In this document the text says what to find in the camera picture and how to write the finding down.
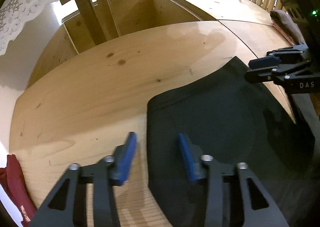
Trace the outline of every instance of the blue gripper pad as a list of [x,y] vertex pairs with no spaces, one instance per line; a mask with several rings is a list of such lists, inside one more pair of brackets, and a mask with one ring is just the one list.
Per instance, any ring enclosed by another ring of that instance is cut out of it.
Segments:
[[113,185],[122,186],[127,181],[133,156],[137,147],[137,135],[130,132],[124,145],[117,146],[113,152],[115,166],[110,171]]
[[249,67],[250,69],[255,70],[255,69],[277,66],[280,64],[280,62],[281,60],[279,57],[271,55],[271,56],[251,60],[249,62]]
[[201,148],[193,145],[188,135],[184,134],[179,134],[179,147],[189,181],[195,182],[206,178],[205,169],[201,162],[201,156],[203,155]]

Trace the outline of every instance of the white wall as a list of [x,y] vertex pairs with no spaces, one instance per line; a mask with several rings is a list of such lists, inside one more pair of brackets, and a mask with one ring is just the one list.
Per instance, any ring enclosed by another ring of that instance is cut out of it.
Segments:
[[24,92],[33,67],[44,47],[59,28],[51,5],[25,24],[19,36],[0,56],[0,167],[5,167],[13,109]]

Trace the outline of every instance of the red cloth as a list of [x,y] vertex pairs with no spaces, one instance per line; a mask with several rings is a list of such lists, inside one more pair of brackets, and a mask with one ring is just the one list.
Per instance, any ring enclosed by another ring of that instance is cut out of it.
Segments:
[[23,227],[28,227],[36,207],[29,198],[22,169],[15,155],[7,155],[7,167],[0,168],[0,184],[20,210]]

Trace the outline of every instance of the metal bolt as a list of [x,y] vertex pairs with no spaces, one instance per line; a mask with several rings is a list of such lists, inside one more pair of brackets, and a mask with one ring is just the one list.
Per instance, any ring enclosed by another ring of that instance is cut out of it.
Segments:
[[71,165],[69,166],[69,169],[70,169],[70,170],[78,170],[79,167],[80,167],[79,164],[73,163],[73,164],[71,164]]
[[247,169],[248,168],[248,164],[245,162],[240,162],[237,164],[239,169]]
[[113,156],[106,156],[103,158],[107,163],[114,162],[115,158]]
[[213,160],[213,156],[211,156],[211,155],[202,155],[201,156],[201,160],[202,161],[212,161]]

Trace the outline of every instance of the black folded garment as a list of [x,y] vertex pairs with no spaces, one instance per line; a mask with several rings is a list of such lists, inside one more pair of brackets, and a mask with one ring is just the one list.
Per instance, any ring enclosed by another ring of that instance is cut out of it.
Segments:
[[[206,209],[206,185],[188,182],[179,133],[219,162],[246,162],[291,227],[304,226],[314,211],[320,193],[311,163],[314,137],[293,123],[263,84],[247,83],[246,71],[234,57],[218,71],[148,103],[149,188],[173,227],[203,226]],[[224,186],[225,226],[243,223],[235,185]]]

